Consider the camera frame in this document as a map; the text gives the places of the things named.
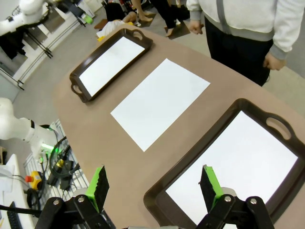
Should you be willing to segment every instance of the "black pants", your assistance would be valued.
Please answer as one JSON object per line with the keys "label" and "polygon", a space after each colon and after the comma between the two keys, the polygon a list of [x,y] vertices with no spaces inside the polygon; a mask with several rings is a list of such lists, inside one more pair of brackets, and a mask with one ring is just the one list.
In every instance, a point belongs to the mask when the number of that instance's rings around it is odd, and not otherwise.
{"label": "black pants", "polygon": [[205,18],[206,38],[211,57],[263,86],[270,69],[263,67],[273,41],[259,42],[225,34]]}
{"label": "black pants", "polygon": [[176,26],[176,17],[172,12],[167,0],[150,0],[152,5],[158,10],[161,17],[164,19],[168,29]]}

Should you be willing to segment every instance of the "keyboard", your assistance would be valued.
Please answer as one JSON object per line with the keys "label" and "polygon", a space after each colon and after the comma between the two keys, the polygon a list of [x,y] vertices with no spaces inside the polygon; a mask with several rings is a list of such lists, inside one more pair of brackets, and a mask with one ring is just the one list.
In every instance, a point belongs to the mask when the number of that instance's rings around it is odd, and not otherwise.
{"label": "keyboard", "polygon": [[[10,204],[10,207],[14,208],[15,203],[14,201]],[[10,228],[11,229],[22,229],[20,219],[18,216],[18,213],[14,211],[7,211],[9,222],[10,222]]]}

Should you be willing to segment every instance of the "sleeve cuff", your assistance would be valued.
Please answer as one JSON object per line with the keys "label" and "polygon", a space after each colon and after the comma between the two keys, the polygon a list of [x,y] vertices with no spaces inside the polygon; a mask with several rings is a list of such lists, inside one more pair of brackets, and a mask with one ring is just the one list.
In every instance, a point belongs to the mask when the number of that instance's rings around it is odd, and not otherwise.
{"label": "sleeve cuff", "polygon": [[201,21],[201,10],[190,11],[190,19],[193,21]]}
{"label": "sleeve cuff", "polygon": [[287,52],[284,52],[279,47],[277,47],[275,44],[271,46],[270,53],[279,60],[285,60],[288,54]]}

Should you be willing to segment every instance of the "bare foot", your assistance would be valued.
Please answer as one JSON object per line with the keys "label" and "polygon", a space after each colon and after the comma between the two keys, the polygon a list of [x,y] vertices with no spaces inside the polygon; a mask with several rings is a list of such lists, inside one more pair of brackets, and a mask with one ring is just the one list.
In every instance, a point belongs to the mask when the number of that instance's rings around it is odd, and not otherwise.
{"label": "bare foot", "polygon": [[147,22],[150,22],[150,21],[153,20],[152,18],[148,18],[148,17],[145,17],[145,16],[143,16],[143,17],[140,17],[140,16],[139,16],[139,19],[140,19],[141,21],[147,21]]}
{"label": "bare foot", "polygon": [[173,33],[173,28],[172,29],[168,29],[165,36],[169,37],[169,36],[171,36],[172,33]]}
{"label": "bare foot", "polygon": [[144,15],[145,15],[145,16],[149,16],[149,15],[152,15],[152,14],[153,14],[152,12],[144,11]]}

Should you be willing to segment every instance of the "green light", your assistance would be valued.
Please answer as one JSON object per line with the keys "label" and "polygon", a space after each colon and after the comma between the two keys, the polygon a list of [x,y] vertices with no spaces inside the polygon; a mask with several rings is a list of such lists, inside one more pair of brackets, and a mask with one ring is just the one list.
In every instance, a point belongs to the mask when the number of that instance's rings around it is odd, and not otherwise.
{"label": "green light", "polygon": [[49,149],[49,150],[51,150],[51,151],[54,149],[54,147],[49,146],[49,145],[47,145],[47,144],[42,144],[41,146],[42,146],[43,148]]}

